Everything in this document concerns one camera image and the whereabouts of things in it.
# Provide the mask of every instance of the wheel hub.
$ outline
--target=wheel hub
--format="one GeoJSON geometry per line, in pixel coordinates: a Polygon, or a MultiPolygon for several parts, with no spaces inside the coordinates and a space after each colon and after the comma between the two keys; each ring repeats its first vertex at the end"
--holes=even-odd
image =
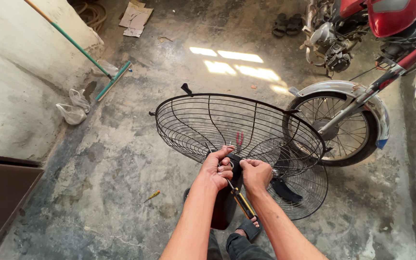
{"type": "MultiPolygon", "coordinates": [[[[322,127],[324,127],[326,124],[328,124],[328,122],[330,122],[330,120],[331,120],[330,118],[326,118],[326,117],[317,119],[316,121],[314,121],[312,123],[312,127],[314,127],[314,129],[317,132],[319,132],[319,130],[322,127]]],[[[322,135],[322,139],[324,141],[328,141],[328,140],[334,139],[337,136],[339,130],[340,129],[338,128],[338,126],[332,127],[331,129],[329,129],[326,133],[324,133],[322,135]]]]}

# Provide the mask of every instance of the wire fan grille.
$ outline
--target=wire fan grille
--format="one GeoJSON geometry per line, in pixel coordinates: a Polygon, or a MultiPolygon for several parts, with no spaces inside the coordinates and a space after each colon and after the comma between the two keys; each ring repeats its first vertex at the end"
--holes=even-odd
{"type": "Polygon", "coordinates": [[[269,184],[267,192],[291,220],[312,215],[327,197],[328,176],[324,166],[317,164],[302,174],[285,178],[284,181],[292,192],[303,197],[301,201],[291,202],[282,198],[271,184],[269,184]]]}
{"type": "Polygon", "coordinates": [[[235,146],[234,153],[274,168],[274,177],[303,173],[322,157],[325,144],[308,123],[263,102],[224,94],[178,96],[155,112],[157,131],[176,151],[199,163],[208,148],[235,146]],[[289,115],[282,128],[284,114],[289,115]]]}

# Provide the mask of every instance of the green broom handle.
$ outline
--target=green broom handle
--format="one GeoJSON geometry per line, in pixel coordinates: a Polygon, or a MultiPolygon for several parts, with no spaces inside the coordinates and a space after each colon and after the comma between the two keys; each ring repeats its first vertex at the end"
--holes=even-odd
{"type": "Polygon", "coordinates": [[[56,28],[67,40],[69,40],[79,51],[81,51],[86,58],[88,58],[96,67],[98,67],[102,72],[107,75],[109,79],[112,79],[112,76],[104,69],[102,66],[99,65],[88,53],[86,53],[81,46],[79,46],[76,41],[74,41],[61,27],[59,27],[55,22],[53,22],[47,15],[43,13],[36,5],[34,5],[30,0],[24,0],[27,4],[29,4],[35,11],[38,12],[41,16],[44,17],[54,28],[56,28]]]}

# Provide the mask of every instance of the pair of slippers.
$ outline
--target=pair of slippers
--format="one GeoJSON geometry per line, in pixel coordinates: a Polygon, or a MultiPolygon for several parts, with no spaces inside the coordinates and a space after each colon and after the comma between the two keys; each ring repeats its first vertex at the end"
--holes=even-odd
{"type": "Polygon", "coordinates": [[[286,34],[297,35],[303,28],[303,19],[299,13],[294,14],[290,19],[286,19],[286,14],[280,13],[275,19],[272,34],[281,38],[286,34]]]}
{"type": "MultiPolygon", "coordinates": [[[[190,188],[186,189],[184,192],[184,203],[189,195],[190,188]]],[[[258,221],[259,228],[256,227],[250,219],[244,220],[237,229],[241,229],[245,231],[246,235],[248,236],[248,241],[252,241],[259,232],[263,229],[263,224],[259,221],[258,216],[256,216],[256,221],[258,221]]]]}

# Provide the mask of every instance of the dark pants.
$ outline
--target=dark pants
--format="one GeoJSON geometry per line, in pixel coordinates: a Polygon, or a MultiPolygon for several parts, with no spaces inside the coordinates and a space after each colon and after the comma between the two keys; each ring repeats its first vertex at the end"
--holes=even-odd
{"type": "MultiPolygon", "coordinates": [[[[274,259],[259,246],[251,244],[246,237],[232,233],[227,238],[226,250],[231,260],[263,260],[274,259]]],[[[222,260],[215,232],[211,229],[208,240],[208,260],[222,260]]]]}

